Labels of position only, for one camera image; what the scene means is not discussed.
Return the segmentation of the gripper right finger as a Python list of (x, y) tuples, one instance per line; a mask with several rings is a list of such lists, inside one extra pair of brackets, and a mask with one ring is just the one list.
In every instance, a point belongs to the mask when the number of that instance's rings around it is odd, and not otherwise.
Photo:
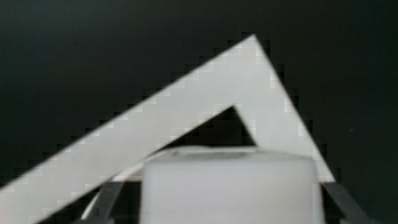
[(339, 224), (376, 224), (376, 220), (365, 214), (342, 184), (337, 182), (326, 182), (321, 186), (342, 213)]

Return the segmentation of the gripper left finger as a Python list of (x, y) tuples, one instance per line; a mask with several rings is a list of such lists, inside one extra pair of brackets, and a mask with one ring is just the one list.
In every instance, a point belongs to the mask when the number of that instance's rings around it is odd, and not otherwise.
[(72, 224), (138, 224), (138, 182), (108, 182)]

